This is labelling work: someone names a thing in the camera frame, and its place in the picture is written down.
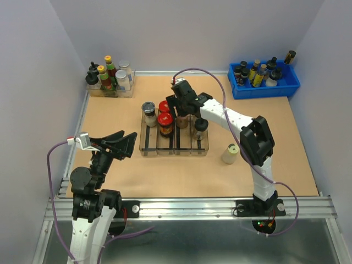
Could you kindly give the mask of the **yellow lid spice jar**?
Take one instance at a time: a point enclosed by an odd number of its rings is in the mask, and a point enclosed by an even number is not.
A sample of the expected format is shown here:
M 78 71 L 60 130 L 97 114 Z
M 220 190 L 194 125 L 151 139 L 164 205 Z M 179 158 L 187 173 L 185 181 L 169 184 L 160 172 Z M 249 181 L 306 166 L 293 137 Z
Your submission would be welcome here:
M 221 159 L 225 164 L 233 164 L 239 153 L 239 146 L 236 144 L 229 144 L 223 152 Z

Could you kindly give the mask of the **red lid sauce jar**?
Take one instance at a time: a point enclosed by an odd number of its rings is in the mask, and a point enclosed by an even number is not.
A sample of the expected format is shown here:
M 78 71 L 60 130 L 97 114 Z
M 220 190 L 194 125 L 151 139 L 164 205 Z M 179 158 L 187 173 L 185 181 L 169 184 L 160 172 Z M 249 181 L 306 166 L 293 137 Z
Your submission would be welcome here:
M 159 113 L 170 113 L 168 102 L 166 100 L 161 101 L 158 105 L 158 110 Z
M 169 138 L 173 134 L 173 117 L 170 113 L 161 112 L 158 115 L 159 133 L 164 138 Z

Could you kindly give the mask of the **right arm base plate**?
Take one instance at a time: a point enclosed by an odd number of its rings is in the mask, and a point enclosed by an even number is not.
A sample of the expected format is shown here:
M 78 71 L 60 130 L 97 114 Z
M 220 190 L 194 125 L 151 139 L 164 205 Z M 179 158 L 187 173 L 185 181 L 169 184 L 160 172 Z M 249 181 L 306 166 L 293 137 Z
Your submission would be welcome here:
M 238 217 L 267 217 L 269 215 L 285 216 L 285 206 L 282 199 L 264 202 L 255 199 L 240 199 L 235 202 Z

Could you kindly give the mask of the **black knob lid bottle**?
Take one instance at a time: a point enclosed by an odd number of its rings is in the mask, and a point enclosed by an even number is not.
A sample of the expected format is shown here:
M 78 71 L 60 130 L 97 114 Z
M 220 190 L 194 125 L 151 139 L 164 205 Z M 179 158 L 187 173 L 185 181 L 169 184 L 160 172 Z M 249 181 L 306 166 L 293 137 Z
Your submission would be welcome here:
M 195 140 L 203 140 L 208 129 L 208 120 L 197 118 L 194 122 L 192 136 Z

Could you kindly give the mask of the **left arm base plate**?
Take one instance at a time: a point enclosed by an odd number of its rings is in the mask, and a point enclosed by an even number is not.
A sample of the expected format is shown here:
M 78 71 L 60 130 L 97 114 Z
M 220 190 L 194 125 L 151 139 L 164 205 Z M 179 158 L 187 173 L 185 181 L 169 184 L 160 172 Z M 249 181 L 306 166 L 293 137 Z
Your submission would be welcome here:
M 140 201 L 139 200 L 122 200 L 117 207 L 117 212 L 114 219 L 123 219 L 126 212 L 127 219 L 139 218 L 140 215 Z

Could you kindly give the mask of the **white powder jar black lid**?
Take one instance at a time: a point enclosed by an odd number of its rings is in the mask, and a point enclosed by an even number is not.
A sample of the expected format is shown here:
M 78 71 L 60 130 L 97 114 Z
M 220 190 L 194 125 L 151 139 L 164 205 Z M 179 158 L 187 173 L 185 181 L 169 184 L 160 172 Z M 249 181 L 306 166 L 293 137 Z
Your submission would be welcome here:
M 145 123 L 148 127 L 155 127 L 157 125 L 157 116 L 156 116 L 156 106 L 153 102 L 145 102 L 141 107 Z

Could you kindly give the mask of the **red lid sauce jar back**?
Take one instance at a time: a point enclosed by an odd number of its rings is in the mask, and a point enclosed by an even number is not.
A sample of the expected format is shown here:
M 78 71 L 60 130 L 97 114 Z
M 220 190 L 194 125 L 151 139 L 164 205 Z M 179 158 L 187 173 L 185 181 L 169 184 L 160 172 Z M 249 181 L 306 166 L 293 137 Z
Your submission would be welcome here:
M 170 113 L 168 102 L 166 100 L 161 101 L 158 105 L 158 110 L 159 113 Z

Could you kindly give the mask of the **pink lid spice jar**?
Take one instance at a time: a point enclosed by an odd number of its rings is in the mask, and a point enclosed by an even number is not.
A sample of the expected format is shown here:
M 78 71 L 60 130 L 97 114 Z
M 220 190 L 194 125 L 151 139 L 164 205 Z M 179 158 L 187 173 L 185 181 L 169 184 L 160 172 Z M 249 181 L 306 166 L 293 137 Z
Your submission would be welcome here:
M 185 129 L 187 128 L 189 125 L 189 116 L 186 115 L 186 116 L 178 116 L 176 118 L 176 126 L 180 129 Z

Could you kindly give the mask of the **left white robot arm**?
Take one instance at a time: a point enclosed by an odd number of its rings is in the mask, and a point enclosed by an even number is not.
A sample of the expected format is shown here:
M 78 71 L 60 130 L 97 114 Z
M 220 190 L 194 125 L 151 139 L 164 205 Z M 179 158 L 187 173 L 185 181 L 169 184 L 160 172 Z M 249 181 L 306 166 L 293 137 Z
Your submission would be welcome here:
M 93 263 L 98 259 L 97 248 L 103 244 L 113 217 L 122 212 L 119 191 L 103 189 L 113 160 L 130 158 L 137 133 L 124 131 L 93 138 L 86 132 L 67 138 L 68 145 L 90 151 L 88 167 L 77 167 L 70 174 L 73 193 L 72 235 L 68 263 Z

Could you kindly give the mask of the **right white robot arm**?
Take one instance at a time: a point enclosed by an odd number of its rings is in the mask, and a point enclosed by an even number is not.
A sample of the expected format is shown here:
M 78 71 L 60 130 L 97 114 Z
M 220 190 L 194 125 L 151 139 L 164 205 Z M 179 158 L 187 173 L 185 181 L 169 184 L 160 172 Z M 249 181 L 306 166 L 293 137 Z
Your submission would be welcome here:
M 253 118 L 240 114 L 207 93 L 197 94 L 184 78 L 173 80 L 171 85 L 174 94 L 166 99 L 174 118 L 192 115 L 202 122 L 214 122 L 239 141 L 240 153 L 251 166 L 253 208 L 256 213 L 265 215 L 278 197 L 271 168 L 274 140 L 267 120 L 262 116 Z

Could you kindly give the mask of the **red lid sauce jar front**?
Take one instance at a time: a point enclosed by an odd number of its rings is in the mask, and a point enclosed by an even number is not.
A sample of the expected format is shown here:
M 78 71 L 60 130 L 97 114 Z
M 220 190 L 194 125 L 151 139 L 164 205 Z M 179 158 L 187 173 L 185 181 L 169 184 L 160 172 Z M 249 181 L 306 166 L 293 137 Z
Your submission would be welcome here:
M 169 138 L 173 134 L 173 117 L 170 113 L 161 112 L 158 115 L 159 133 L 164 138 Z

